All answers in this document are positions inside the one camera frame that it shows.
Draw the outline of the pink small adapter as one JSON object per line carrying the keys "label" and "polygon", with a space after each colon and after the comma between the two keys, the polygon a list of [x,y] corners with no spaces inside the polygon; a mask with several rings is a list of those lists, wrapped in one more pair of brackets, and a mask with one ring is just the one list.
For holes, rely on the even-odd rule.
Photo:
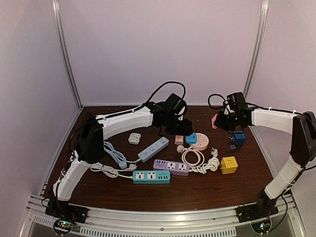
{"label": "pink small adapter", "polygon": [[176,135],[174,144],[175,145],[183,145],[184,144],[184,136]]}

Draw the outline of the cyan adapter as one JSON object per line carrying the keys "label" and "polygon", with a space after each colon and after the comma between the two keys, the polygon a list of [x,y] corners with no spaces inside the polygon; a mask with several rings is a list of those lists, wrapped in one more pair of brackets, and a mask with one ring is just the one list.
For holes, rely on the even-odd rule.
{"label": "cyan adapter", "polygon": [[186,144],[196,144],[197,141],[198,137],[196,133],[192,133],[191,135],[185,137]]}

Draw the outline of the blue cube socket adapter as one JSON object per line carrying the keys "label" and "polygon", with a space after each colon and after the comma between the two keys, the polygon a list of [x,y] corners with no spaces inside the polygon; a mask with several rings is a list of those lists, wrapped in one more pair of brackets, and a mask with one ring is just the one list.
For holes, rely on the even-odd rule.
{"label": "blue cube socket adapter", "polygon": [[243,131],[234,131],[230,137],[230,142],[236,147],[242,147],[246,141],[246,136]]}

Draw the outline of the dark grey small adapter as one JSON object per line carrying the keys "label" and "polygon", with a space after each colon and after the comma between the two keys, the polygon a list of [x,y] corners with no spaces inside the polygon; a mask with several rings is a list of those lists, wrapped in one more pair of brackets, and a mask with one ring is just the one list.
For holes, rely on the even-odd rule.
{"label": "dark grey small adapter", "polygon": [[227,148],[226,148],[227,152],[229,153],[232,153],[232,152],[235,152],[237,150],[237,147],[232,144],[232,145],[229,145]]}

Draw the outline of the purple power strip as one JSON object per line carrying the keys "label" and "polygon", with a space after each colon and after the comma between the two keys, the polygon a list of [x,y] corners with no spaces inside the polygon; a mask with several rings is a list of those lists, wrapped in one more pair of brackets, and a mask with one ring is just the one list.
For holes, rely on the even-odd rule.
{"label": "purple power strip", "polygon": [[188,176],[190,167],[186,163],[155,159],[153,163],[154,170],[168,170],[172,175]]}

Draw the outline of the light blue power strip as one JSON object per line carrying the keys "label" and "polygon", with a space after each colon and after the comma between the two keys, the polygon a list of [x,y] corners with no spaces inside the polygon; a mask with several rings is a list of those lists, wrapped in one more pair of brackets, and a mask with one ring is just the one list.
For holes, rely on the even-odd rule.
{"label": "light blue power strip", "polygon": [[166,148],[168,145],[169,140],[166,137],[161,137],[160,139],[152,143],[149,147],[141,151],[138,154],[138,158],[140,159],[140,161],[146,162],[157,153],[162,151],[164,148]]}

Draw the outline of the yellow cube socket adapter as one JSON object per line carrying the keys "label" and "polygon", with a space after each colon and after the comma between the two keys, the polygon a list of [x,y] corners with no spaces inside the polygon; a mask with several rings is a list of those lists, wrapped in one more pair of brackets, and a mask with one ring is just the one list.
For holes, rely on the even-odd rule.
{"label": "yellow cube socket adapter", "polygon": [[220,161],[219,168],[223,175],[235,173],[238,168],[236,158],[234,156],[223,157]]}

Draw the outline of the white round travel adapter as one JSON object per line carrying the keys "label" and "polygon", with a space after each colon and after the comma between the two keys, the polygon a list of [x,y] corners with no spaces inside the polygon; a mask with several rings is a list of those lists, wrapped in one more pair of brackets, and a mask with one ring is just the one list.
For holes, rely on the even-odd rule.
{"label": "white round travel adapter", "polygon": [[133,145],[138,145],[140,143],[141,140],[141,134],[140,133],[131,133],[129,138],[128,138],[128,142],[129,144],[133,144]]}

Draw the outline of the teal power strip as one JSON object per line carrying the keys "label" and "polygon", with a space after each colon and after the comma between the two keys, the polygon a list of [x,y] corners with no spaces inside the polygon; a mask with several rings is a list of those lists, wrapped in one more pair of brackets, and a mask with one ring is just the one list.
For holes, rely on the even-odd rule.
{"label": "teal power strip", "polygon": [[168,170],[135,170],[132,180],[134,184],[169,184],[171,174]]}

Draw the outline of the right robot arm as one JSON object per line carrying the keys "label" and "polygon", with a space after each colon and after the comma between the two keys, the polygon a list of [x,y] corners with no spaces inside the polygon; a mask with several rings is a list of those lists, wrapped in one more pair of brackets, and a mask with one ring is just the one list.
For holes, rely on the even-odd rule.
{"label": "right robot arm", "polygon": [[271,147],[288,148],[288,152],[275,151],[274,154],[287,155],[278,173],[258,194],[253,214],[265,217],[275,201],[286,193],[309,169],[316,157],[316,117],[311,111],[276,109],[259,106],[245,100],[242,92],[235,92],[223,98],[221,107],[216,108],[211,120],[213,128],[234,132],[237,128],[266,130],[265,142]]}

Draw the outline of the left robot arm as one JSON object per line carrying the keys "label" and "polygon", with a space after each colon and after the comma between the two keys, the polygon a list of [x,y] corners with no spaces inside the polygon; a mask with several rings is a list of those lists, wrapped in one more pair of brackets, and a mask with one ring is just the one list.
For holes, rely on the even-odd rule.
{"label": "left robot arm", "polygon": [[81,177],[104,156],[104,141],[130,130],[143,127],[165,127],[170,135],[189,136],[192,122],[183,118],[187,103],[172,93],[165,101],[147,101],[142,105],[107,115],[86,114],[81,126],[74,133],[77,141],[69,147],[68,162],[61,170],[56,183],[48,191],[46,211],[60,219],[68,219],[74,213],[69,200]]}

